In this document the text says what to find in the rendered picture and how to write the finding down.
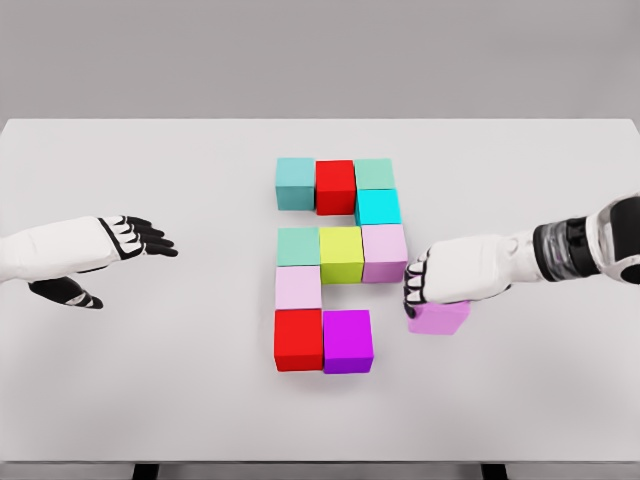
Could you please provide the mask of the magenta purple cube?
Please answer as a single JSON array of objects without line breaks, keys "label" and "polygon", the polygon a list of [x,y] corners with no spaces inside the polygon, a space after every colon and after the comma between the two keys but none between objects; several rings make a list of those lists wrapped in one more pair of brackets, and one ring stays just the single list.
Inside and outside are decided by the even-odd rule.
[{"label": "magenta purple cube", "polygon": [[368,310],[324,310],[325,374],[369,373],[374,360]]}]

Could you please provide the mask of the pale pink cube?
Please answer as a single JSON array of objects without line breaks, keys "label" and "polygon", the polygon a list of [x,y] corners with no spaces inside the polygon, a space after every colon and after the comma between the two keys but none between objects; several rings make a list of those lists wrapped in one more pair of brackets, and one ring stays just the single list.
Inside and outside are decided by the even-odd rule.
[{"label": "pale pink cube", "polygon": [[286,266],[276,268],[276,310],[321,308],[322,296],[319,266]]},{"label": "pale pink cube", "polygon": [[363,283],[399,283],[408,262],[401,224],[363,225]]}]

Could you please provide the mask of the teal blue cube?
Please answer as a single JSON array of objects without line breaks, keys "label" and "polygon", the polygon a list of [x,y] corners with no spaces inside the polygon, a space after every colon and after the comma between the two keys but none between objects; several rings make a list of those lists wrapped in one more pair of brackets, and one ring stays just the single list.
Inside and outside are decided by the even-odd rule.
[{"label": "teal blue cube", "polygon": [[315,209],[315,160],[313,158],[277,159],[275,190],[281,211]]}]

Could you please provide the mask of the orchid pink cube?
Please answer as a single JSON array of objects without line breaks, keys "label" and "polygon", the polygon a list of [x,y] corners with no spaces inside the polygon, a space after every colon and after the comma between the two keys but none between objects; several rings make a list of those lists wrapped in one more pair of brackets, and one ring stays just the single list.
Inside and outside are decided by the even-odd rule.
[{"label": "orchid pink cube", "polygon": [[469,301],[451,304],[426,303],[414,307],[408,330],[414,334],[454,335],[471,312]]}]

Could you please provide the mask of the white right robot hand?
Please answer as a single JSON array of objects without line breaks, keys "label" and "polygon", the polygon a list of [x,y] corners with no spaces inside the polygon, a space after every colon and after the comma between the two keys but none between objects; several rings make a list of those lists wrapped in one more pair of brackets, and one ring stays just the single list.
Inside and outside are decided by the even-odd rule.
[{"label": "white right robot hand", "polygon": [[502,238],[479,235],[438,241],[404,272],[403,307],[411,319],[417,309],[495,297],[510,288],[501,258]]}]

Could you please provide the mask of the bright cyan cube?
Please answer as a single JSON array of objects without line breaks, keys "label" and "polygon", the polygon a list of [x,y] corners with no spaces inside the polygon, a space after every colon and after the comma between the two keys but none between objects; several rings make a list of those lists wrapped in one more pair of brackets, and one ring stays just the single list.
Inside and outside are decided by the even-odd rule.
[{"label": "bright cyan cube", "polygon": [[402,218],[397,190],[358,190],[354,215],[358,226],[401,224]]}]

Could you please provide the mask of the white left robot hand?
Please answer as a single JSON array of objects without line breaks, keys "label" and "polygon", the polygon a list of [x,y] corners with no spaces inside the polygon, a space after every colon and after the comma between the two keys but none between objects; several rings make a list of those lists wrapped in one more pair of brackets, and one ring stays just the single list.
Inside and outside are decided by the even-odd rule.
[{"label": "white left robot hand", "polygon": [[54,303],[100,310],[102,300],[71,276],[102,270],[109,265],[144,255],[174,258],[173,241],[146,219],[116,215],[87,216],[35,228],[34,277],[29,290]]}]

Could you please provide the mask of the mint green cube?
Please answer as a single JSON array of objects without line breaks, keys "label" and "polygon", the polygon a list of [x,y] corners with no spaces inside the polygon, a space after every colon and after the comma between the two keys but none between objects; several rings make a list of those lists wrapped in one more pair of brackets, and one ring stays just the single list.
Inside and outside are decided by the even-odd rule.
[{"label": "mint green cube", "polygon": [[396,187],[389,158],[355,159],[354,172],[358,190],[388,190]]},{"label": "mint green cube", "polygon": [[320,239],[318,227],[279,228],[277,266],[319,266]]}]

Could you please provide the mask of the yellow-green cube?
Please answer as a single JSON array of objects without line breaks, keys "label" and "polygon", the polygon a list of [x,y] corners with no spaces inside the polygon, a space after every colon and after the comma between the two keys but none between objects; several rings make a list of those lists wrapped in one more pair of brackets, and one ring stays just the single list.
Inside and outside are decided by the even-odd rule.
[{"label": "yellow-green cube", "polygon": [[364,269],[361,228],[321,227],[319,239],[321,283],[360,283]]}]

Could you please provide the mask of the red cube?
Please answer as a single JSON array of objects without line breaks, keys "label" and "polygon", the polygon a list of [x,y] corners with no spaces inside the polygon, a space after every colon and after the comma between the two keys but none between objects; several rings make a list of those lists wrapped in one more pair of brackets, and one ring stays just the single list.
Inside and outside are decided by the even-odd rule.
[{"label": "red cube", "polygon": [[352,160],[316,162],[316,212],[319,216],[352,215],[356,181]]},{"label": "red cube", "polygon": [[277,310],[274,361],[279,372],[315,371],[324,366],[320,309]]}]

